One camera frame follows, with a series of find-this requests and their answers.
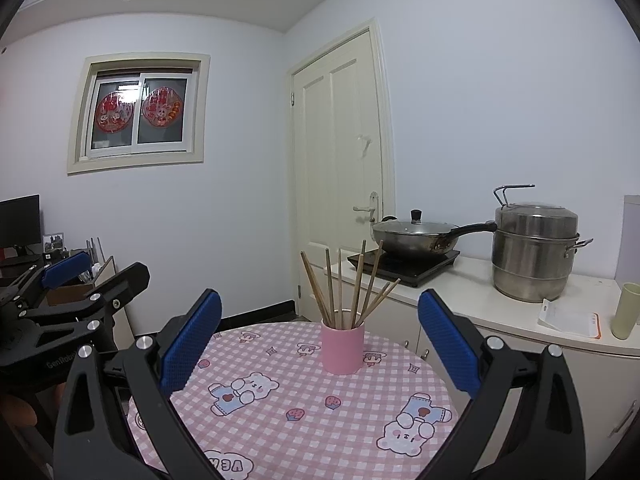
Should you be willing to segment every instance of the countertop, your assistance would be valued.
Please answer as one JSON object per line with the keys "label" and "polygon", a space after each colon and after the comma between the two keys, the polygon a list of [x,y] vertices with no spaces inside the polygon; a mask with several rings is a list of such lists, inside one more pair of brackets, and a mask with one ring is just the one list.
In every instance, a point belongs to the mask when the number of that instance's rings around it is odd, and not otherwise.
{"label": "countertop", "polygon": [[[331,272],[334,278],[338,277],[338,264],[332,265]],[[355,284],[356,271],[346,260],[342,263],[342,278],[345,282]],[[385,283],[386,280],[376,278],[373,290],[378,292]],[[368,285],[369,276],[363,274],[362,288]],[[596,312],[600,317],[600,339],[558,332],[539,325],[541,305],[512,300],[498,292],[493,286],[492,264],[486,260],[459,256],[452,267],[422,287],[398,285],[389,298],[417,306],[420,294],[427,288],[436,290],[454,313],[468,317],[474,324],[489,330],[568,348],[627,357],[640,356],[640,327],[634,327],[626,340],[617,339],[609,328],[620,298],[620,288],[615,280],[571,274],[564,292],[554,301],[560,307]]]}

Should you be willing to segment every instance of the pot handle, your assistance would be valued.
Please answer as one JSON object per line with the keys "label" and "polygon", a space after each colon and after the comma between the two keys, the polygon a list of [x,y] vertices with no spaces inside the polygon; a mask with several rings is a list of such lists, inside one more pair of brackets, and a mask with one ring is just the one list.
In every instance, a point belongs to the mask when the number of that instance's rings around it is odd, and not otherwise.
{"label": "pot handle", "polygon": [[444,235],[446,238],[458,238],[469,233],[481,233],[488,231],[495,233],[498,230],[498,224],[495,222],[485,222],[484,224],[470,224],[462,227],[456,227]]}
{"label": "pot handle", "polygon": [[[500,206],[504,207],[506,205],[509,205],[509,201],[507,200],[507,195],[505,194],[505,192],[508,189],[516,189],[519,187],[536,187],[535,184],[517,184],[516,186],[500,186],[494,189],[494,196],[498,199],[498,202],[500,202]],[[502,190],[502,197],[504,198],[504,202],[502,200],[500,200],[500,197],[498,196],[498,191]]]}
{"label": "pot handle", "polygon": [[589,238],[588,240],[581,240],[579,242],[576,242],[573,245],[568,246],[567,248],[565,248],[564,250],[564,257],[568,258],[569,257],[569,252],[570,251],[574,251],[574,254],[578,252],[578,249],[585,247],[587,245],[589,245],[591,242],[593,242],[593,238]]}

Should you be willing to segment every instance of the black pan handle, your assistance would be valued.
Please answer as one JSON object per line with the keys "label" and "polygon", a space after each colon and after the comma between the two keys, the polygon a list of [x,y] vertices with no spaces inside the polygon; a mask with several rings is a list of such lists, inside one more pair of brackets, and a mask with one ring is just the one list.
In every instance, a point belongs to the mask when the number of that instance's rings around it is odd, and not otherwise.
{"label": "black pan handle", "polygon": [[488,231],[495,233],[498,230],[498,224],[495,222],[486,222],[484,224],[470,224],[462,227],[456,227],[445,234],[447,238],[458,238],[462,235],[468,235],[469,233],[481,233]]}

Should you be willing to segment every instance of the black baseboard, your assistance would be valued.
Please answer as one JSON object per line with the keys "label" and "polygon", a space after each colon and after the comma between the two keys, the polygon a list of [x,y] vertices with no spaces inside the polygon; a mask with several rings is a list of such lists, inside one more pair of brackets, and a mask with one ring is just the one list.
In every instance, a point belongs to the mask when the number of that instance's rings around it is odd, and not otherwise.
{"label": "black baseboard", "polygon": [[249,326],[256,323],[262,323],[267,320],[276,320],[275,317],[282,317],[282,321],[291,320],[296,315],[296,302],[293,300],[283,301],[275,305],[238,314],[237,316],[225,317],[220,321],[216,332],[223,332],[233,328]]}

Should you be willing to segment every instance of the tablecloth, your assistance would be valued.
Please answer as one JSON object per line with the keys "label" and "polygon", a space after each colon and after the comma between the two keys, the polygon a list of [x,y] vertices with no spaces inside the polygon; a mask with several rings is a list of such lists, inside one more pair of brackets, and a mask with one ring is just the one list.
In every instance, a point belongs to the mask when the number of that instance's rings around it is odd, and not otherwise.
{"label": "tablecloth", "polygon": [[[171,402],[226,480],[414,480],[458,420],[443,381],[412,352],[366,333],[363,366],[325,372],[320,326],[215,334]],[[133,399],[145,461],[158,468]]]}

